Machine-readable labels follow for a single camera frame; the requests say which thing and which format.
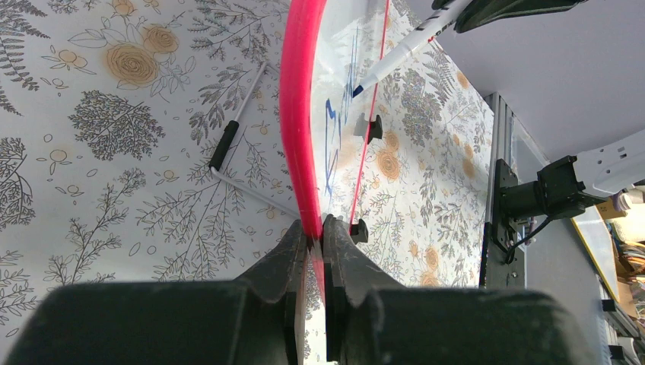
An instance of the white ceiling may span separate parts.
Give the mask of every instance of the white ceiling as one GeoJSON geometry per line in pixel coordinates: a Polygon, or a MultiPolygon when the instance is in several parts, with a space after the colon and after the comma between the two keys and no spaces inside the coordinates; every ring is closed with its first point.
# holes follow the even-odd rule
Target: white ceiling
{"type": "MultiPolygon", "coordinates": [[[[421,18],[431,2],[408,0],[421,18]]],[[[500,92],[551,160],[645,129],[644,1],[589,0],[439,43],[480,94],[500,92]]]]}

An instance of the black cable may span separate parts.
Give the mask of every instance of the black cable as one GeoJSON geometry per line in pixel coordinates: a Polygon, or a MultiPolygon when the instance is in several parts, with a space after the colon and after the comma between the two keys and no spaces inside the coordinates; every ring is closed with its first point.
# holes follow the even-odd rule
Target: black cable
{"type": "Polygon", "coordinates": [[[535,228],[531,233],[527,234],[524,238],[522,238],[521,240],[517,241],[514,245],[512,245],[506,253],[506,259],[504,260],[504,262],[506,262],[507,264],[510,264],[510,259],[511,259],[511,256],[513,256],[513,252],[515,251],[515,249],[518,248],[519,245],[521,245],[522,243],[532,239],[536,234],[540,233],[540,231],[543,230],[549,223],[551,223],[551,218],[546,217],[546,219],[544,219],[544,221],[537,228],[535,228]]]}

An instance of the table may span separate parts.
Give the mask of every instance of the table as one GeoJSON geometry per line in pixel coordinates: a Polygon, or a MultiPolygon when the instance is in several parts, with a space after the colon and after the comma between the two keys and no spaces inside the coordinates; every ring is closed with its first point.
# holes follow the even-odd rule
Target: table
{"type": "MultiPolygon", "coordinates": [[[[386,49],[418,22],[400,0],[389,9],[386,49]]],[[[230,279],[275,246],[293,218],[207,165],[250,94],[225,173],[296,210],[278,75],[250,88],[262,60],[280,68],[287,12],[282,0],[0,11],[23,24],[0,37],[11,54],[0,61],[0,353],[60,285],[230,279]]],[[[357,217],[372,238],[361,249],[406,285],[474,286],[492,115],[440,46],[429,50],[380,87],[386,134],[362,172],[357,217]]],[[[308,360],[323,360],[309,288],[308,360]]]]}

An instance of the white marker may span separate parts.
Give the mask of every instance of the white marker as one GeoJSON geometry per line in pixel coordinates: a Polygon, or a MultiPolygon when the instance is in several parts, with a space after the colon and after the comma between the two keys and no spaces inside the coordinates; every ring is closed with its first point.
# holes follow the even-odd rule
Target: white marker
{"type": "Polygon", "coordinates": [[[367,76],[361,80],[354,90],[352,97],[356,97],[363,90],[374,86],[399,67],[406,59],[421,51],[428,43],[434,40],[434,37],[454,24],[457,17],[471,1],[452,0],[444,7],[437,9],[432,16],[405,36],[390,53],[370,68],[367,76]]]}

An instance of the black handle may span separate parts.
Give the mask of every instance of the black handle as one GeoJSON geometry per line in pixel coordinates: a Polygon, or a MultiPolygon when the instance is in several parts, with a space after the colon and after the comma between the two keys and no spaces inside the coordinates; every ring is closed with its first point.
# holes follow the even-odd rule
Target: black handle
{"type": "Polygon", "coordinates": [[[237,133],[237,129],[239,127],[240,124],[238,122],[231,120],[226,128],[224,128],[224,134],[222,135],[218,146],[215,148],[215,153],[213,154],[213,157],[211,157],[211,162],[208,163],[208,167],[214,167],[217,171],[220,170],[220,167],[224,162],[224,158],[226,157],[226,153],[230,148],[230,144],[233,143],[233,138],[235,138],[235,133],[237,133]]]}

